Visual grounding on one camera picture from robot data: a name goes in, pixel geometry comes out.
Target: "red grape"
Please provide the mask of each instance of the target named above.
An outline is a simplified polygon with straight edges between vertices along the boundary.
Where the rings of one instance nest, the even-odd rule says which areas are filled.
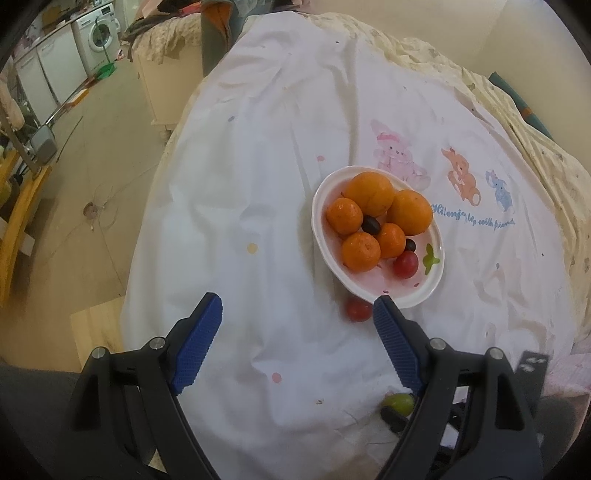
[[[418,270],[418,257],[415,252],[406,250],[394,260],[394,275],[400,278],[410,278]]]
[[[350,297],[345,304],[345,309],[351,321],[364,322],[372,316],[374,307],[359,297]]]

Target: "wooden board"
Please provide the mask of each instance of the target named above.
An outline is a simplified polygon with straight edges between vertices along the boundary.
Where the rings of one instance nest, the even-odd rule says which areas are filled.
[[[35,179],[28,179],[23,183],[21,193],[14,205],[8,226],[0,244],[0,306],[8,302],[14,264],[17,260],[18,249],[25,235],[25,226],[35,206],[35,201],[41,193],[41,188],[51,173],[51,166],[45,165]]]
[[[123,351],[119,315],[124,301],[125,297],[119,297],[70,315],[81,367],[95,347],[107,347],[112,353]]]

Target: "white cabinet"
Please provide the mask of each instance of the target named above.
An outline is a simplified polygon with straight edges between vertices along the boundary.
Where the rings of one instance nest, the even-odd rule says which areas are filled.
[[[32,49],[19,59],[15,66],[33,112],[42,124],[45,123],[58,104],[47,85],[36,49]]]
[[[43,40],[38,46],[39,59],[57,101],[63,105],[86,80],[71,25]]]

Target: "floor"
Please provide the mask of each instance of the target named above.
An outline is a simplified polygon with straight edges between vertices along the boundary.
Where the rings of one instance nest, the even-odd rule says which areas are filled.
[[[165,147],[134,66],[94,85],[54,133],[60,149],[19,254],[10,304],[0,312],[0,356],[8,363],[80,370],[70,315],[125,294],[155,168]],[[88,202],[105,205],[93,222]]]

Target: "blue elephant print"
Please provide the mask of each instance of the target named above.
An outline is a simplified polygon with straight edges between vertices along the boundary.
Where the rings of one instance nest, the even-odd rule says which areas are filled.
[[[486,172],[486,182],[491,188],[495,189],[496,202],[504,212],[513,207],[511,194],[507,191],[507,183],[505,180],[499,179],[494,170]]]

